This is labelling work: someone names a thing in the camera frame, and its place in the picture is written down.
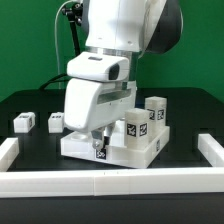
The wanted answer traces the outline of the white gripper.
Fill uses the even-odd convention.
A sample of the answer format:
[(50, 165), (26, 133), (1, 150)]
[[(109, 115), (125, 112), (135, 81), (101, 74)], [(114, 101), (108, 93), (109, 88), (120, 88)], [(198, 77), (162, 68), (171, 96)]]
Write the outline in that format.
[(66, 88), (64, 103), (65, 126), (78, 132), (91, 132), (92, 146), (101, 150), (110, 144), (115, 125), (125, 112), (135, 106), (136, 82), (101, 83), (72, 78)]

